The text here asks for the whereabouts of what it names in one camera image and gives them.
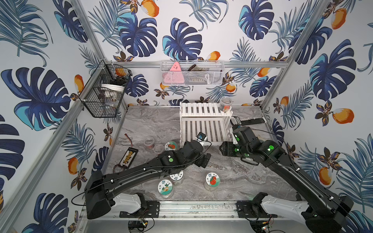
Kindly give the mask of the white slatted wooden shelf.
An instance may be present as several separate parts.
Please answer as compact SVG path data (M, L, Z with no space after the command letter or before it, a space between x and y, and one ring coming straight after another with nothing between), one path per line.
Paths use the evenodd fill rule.
M213 146L230 141L232 113L221 111L217 103L181 103L180 144L195 140L198 133L205 134Z

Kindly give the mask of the clear lidless jar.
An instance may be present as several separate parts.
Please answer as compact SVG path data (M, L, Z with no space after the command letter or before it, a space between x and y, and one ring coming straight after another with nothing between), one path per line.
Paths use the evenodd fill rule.
M154 153L157 155L161 154L164 150L165 150L165 147L162 144L156 144L153 148Z
M144 139L144 145L148 149L153 149L154 148L154 138L152 136L148 136Z

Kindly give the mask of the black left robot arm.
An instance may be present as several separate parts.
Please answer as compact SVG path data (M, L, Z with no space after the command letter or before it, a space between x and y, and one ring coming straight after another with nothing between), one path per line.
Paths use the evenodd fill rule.
M206 168L211 154L198 141L186 142L179 150L164 151L156 158L131 169L104 175L100 170L88 180L84 195L88 219L100 218L117 208L132 216L148 209L143 194L124 191L153 179L177 174L191 165Z

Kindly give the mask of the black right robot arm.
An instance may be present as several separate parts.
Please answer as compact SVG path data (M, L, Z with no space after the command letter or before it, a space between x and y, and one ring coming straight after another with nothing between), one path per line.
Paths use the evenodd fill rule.
M220 146L223 156L238 157L250 165L263 165L283 178L303 198L302 201L277 199L266 193L255 196L267 214L275 214L306 225L313 233L340 233L353 207L348 196L338 196L319 184L289 154L272 140L262 141L250 127L232 133L235 142Z

